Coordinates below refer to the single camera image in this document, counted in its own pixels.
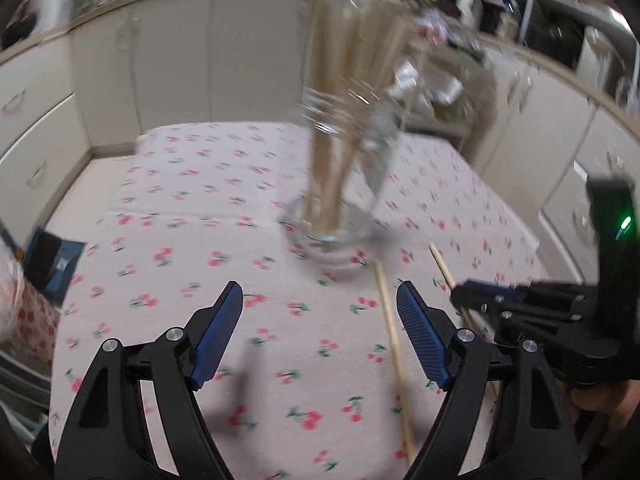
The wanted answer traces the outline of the clear glass jar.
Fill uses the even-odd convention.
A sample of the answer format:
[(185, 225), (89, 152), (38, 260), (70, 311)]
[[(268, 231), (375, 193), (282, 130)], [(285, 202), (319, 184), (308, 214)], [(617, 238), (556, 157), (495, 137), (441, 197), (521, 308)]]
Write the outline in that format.
[[(397, 105), (390, 95), (390, 89), (409, 42), (416, 36), (414, 19), (427, 9), (445, 13), (423, 0), (329, 0), (338, 6), (347, 1), (351, 1), (359, 13), (356, 44), (350, 55), (352, 82), (349, 84), (347, 97), (347, 104), (352, 111), (352, 133), (358, 144), (343, 186), (338, 210), (340, 224), (332, 235), (314, 234), (306, 219), (312, 143), (312, 129), (308, 122), (309, 106), (306, 104), (307, 79), (317, 0), (312, 0), (310, 6), (302, 93), (284, 130), (285, 174), (289, 179), (301, 176), (302, 182), (288, 180), (285, 183), (285, 203), (279, 219), (280, 226), (299, 258), (329, 264), (346, 261), (356, 246), (370, 240), (373, 215), (396, 158), (401, 136), (405, 133), (431, 136), (400, 128)], [(475, 32), (464, 18), (450, 18), (455, 18), (465, 28)], [(455, 148), (462, 148), (467, 141), (460, 142), (443, 136), (432, 137), (448, 141)]]

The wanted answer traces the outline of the wooden chopstick in jar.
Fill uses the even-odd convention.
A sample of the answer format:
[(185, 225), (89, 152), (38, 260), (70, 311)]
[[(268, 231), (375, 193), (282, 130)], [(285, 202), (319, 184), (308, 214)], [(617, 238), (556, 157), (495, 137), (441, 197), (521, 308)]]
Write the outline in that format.
[(312, 143), (306, 219), (311, 232), (322, 236), (332, 231), (330, 217), (337, 182), (332, 115), (341, 79), (341, 21), (328, 0), (317, 0), (307, 79), (306, 104)]
[(334, 188), (335, 194), (333, 195), (330, 227), (332, 231), (329, 235), (334, 234), (338, 230), (340, 224), (340, 209), (343, 186), (346, 180), (346, 174), (349, 170), (349, 166), (352, 163), (352, 159), (355, 155), (355, 150), (358, 144), (356, 136), (352, 133), (352, 111), (347, 104), (349, 84), (352, 82), (352, 75), (350, 74), (350, 55), (352, 54), (352, 48), (356, 44), (357, 28), (359, 13), (357, 7), (351, 2), (347, 1), (340, 6), (332, 4), (332, 9), (342, 19), (341, 21), (341, 50), (342, 50), (342, 62), (341, 62), (341, 79), (338, 83), (338, 95), (336, 99), (336, 107), (334, 107), (334, 138), (333, 138), (333, 160), (337, 166), (337, 182)]

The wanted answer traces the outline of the beige kitchen base cabinets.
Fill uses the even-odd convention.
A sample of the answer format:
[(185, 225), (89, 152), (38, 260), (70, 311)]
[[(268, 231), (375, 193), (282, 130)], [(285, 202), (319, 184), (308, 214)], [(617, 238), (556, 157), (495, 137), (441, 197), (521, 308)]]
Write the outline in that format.
[[(312, 0), (117, 0), (1, 55), (1, 218), (19, 245), (93, 156), (178, 122), (285, 118), (303, 88)], [(535, 51), (484, 36), (497, 125), (468, 159), (542, 241), (587, 275), (578, 164), (639, 174), (639, 125)]]

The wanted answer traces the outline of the single wooden chopstick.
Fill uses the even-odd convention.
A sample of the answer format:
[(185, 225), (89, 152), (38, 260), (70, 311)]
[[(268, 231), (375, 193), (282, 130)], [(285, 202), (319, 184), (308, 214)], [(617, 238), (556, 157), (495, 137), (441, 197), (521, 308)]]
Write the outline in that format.
[(409, 396), (407, 390), (406, 374), (401, 361), (401, 348), (398, 330), (395, 322), (392, 302), (390, 301), (390, 288), (384, 272), (383, 263), (380, 259), (373, 261), (376, 286), (381, 297), (383, 316), (388, 340), (390, 341), (390, 357), (392, 358), (396, 393), (400, 406), (400, 426), (402, 443), (406, 453), (406, 460), (409, 466), (416, 459), (416, 437), (412, 428), (412, 415), (410, 410)]

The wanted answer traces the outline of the cherry print tablecloth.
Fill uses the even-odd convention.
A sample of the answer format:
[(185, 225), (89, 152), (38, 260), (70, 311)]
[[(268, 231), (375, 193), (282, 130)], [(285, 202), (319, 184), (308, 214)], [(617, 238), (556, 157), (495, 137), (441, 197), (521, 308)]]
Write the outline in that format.
[(459, 281), (510, 284), (542, 277), (537, 245), (449, 144), (404, 136), (375, 211), (375, 241), (322, 263), (284, 220), (306, 185), (307, 152), (303, 133), (270, 122), (164, 127), (138, 140), (62, 307), (52, 444), (104, 340), (152, 340), (236, 281), (240, 322), (198, 393), (232, 474), (405, 474), (375, 265), (390, 287), (413, 282), (430, 306), (449, 310), (433, 249)]

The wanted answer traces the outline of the white electric kettle pot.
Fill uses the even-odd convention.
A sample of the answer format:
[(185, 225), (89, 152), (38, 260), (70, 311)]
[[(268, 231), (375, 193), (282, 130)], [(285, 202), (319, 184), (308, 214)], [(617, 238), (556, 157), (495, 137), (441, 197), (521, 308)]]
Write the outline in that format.
[(576, 76), (590, 87), (612, 96), (623, 73), (624, 64), (614, 44), (599, 29), (587, 26)]

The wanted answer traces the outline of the blue dustpan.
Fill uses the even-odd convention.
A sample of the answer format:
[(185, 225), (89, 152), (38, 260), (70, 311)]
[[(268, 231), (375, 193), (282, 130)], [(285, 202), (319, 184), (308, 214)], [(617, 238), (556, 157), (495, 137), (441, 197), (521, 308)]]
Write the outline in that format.
[(85, 243), (66, 240), (38, 226), (23, 260), (25, 276), (47, 300), (60, 306), (84, 249)]

